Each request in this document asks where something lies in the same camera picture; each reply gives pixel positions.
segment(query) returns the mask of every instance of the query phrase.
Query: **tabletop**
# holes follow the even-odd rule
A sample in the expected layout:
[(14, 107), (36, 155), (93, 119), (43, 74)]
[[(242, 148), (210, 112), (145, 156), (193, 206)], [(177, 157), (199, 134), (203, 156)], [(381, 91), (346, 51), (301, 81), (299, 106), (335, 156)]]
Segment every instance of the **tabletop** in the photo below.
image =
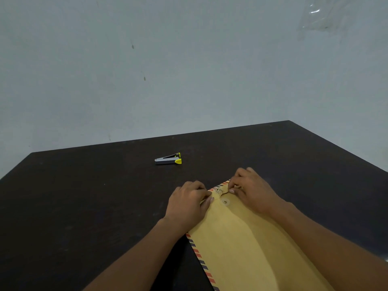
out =
[[(182, 165), (154, 159), (181, 152)], [(291, 121), (35, 152), (0, 180), (0, 289), (82, 290), (164, 216), (185, 181), (253, 167), (285, 200), (388, 257), (388, 173)], [(153, 290), (212, 290), (185, 237)]]

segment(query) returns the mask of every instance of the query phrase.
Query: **white wall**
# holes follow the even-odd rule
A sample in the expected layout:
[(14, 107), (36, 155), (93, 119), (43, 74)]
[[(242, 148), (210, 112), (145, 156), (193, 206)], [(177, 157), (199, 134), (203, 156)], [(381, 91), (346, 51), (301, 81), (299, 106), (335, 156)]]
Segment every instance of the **white wall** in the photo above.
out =
[(388, 0), (303, 39), (304, 6), (0, 0), (0, 177), (34, 151), (286, 119), (388, 170)]

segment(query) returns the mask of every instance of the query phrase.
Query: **forearm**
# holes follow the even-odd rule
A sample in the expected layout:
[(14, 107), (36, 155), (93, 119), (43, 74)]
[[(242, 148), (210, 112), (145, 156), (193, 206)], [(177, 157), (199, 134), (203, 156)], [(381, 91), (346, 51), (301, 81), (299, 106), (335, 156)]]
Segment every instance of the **forearm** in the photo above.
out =
[(159, 220), (138, 244), (103, 271), (85, 291), (149, 290), (180, 237), (166, 220)]
[(337, 291), (382, 290), (388, 264), (306, 217), (291, 203), (269, 213)]

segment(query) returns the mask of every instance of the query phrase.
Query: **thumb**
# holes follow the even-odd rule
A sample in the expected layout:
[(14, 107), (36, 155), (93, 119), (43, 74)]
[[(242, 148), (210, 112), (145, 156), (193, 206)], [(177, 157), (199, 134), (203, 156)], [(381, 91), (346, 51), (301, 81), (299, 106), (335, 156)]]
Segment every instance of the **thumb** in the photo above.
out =
[(213, 202), (214, 197), (207, 197), (205, 201), (201, 203), (201, 213), (203, 216), (205, 216), (206, 211), (209, 209), (210, 204)]
[(229, 192), (236, 195), (243, 203), (246, 203), (247, 197), (246, 194), (241, 188), (231, 188)]

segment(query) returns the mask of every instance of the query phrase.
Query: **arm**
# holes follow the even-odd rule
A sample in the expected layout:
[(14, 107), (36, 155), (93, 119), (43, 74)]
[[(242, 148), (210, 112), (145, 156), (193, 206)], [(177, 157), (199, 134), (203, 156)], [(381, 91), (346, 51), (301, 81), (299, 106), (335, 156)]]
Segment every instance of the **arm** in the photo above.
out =
[(204, 218), (213, 200), (210, 194), (199, 181), (177, 187), (168, 201), (165, 217), (84, 291), (149, 290), (177, 240)]
[(335, 290), (387, 288), (388, 263), (309, 219), (276, 195), (252, 168), (239, 168), (228, 188), (246, 206), (275, 220)]

